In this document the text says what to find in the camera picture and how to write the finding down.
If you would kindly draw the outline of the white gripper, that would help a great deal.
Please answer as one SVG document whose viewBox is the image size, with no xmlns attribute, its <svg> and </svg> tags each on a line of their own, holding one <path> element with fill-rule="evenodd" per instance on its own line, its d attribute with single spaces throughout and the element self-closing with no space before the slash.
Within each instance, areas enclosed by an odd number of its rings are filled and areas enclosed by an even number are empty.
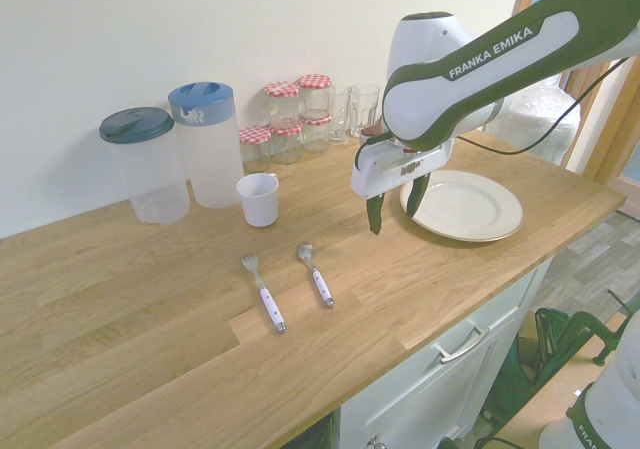
<svg viewBox="0 0 640 449">
<path fill-rule="evenodd" d="M 356 153 L 351 188 L 366 201 L 369 229 L 378 235 L 382 227 L 382 207 L 387 191 L 412 181 L 406 213 L 413 218 L 429 185 L 431 172 L 449 160 L 453 141 L 429 151 L 406 152 L 403 146 L 384 140 L 363 145 Z"/>
</svg>

